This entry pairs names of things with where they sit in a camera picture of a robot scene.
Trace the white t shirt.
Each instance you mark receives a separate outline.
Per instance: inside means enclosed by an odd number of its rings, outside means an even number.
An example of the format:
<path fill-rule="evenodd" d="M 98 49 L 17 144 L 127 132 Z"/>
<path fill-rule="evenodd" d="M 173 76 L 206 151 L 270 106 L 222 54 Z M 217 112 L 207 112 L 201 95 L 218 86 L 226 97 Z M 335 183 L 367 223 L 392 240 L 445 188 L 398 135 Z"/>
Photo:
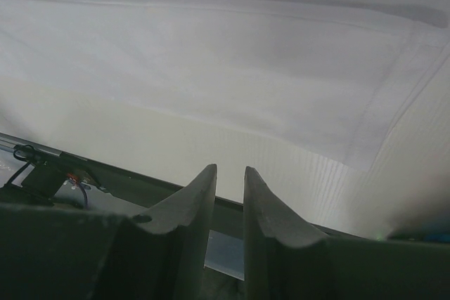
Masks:
<path fill-rule="evenodd" d="M 1 0 L 1 75 L 356 169 L 449 58 L 449 0 Z"/>

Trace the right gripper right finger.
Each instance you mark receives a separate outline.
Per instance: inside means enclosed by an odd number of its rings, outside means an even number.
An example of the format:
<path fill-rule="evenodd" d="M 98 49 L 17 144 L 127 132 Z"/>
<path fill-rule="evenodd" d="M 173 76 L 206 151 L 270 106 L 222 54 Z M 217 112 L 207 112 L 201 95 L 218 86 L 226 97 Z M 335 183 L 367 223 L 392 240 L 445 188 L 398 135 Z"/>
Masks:
<path fill-rule="evenodd" d="M 329 235 L 244 178 L 247 299 L 448 299 L 449 247 Z"/>

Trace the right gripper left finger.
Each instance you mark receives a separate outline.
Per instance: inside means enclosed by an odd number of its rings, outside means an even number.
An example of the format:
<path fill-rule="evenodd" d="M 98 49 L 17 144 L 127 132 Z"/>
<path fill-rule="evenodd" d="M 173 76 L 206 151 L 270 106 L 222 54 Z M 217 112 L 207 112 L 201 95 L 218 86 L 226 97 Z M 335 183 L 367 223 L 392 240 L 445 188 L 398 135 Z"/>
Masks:
<path fill-rule="evenodd" d="M 1 205 L 2 299 L 196 299 L 217 168 L 133 216 Z"/>

